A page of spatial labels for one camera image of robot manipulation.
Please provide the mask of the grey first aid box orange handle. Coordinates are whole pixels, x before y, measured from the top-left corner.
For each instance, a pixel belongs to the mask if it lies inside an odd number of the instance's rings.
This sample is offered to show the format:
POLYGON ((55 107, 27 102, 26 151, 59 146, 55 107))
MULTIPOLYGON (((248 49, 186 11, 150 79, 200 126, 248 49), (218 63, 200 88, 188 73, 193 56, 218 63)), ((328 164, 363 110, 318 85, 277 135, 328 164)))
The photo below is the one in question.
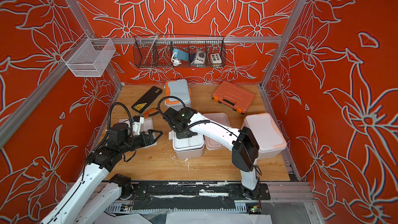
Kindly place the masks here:
POLYGON ((175 96, 182 100, 178 101, 175 98, 167 98, 164 101, 166 107, 172 108, 174 110, 181 110, 183 106, 191 107, 191 97, 190 89, 188 87, 188 82, 185 79, 179 79, 174 81, 168 81, 165 84, 166 95, 175 96))

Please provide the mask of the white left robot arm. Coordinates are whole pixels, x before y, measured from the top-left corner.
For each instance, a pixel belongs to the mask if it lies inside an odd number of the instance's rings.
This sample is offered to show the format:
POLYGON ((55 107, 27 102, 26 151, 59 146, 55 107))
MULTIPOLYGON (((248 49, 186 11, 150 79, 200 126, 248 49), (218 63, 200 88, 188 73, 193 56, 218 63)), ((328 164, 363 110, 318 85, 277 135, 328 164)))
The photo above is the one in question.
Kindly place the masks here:
POLYGON ((127 122, 108 123, 104 138, 85 159, 79 179, 58 205, 43 218, 43 224, 93 224, 117 199, 133 197, 131 179, 116 174, 102 191, 90 199, 99 184, 119 161, 128 162, 125 154, 152 146, 162 136, 162 131, 141 131, 144 118, 128 114, 127 122))

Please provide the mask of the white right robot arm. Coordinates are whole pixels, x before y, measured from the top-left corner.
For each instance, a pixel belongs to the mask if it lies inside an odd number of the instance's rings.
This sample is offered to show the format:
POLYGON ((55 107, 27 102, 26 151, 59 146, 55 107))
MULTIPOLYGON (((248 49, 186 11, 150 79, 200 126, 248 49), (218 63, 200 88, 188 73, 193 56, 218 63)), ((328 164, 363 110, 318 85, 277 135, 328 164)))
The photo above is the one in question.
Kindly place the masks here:
POLYGON ((168 98, 169 96, 163 97, 158 102, 157 109, 176 137, 189 139, 201 134, 226 147, 232 153, 233 165, 240 170, 242 186, 251 191, 255 190, 259 182, 257 160, 260 146, 251 129, 227 127, 208 119, 190 107, 186 107, 185 104, 179 111, 168 108, 163 112, 161 103, 168 98))

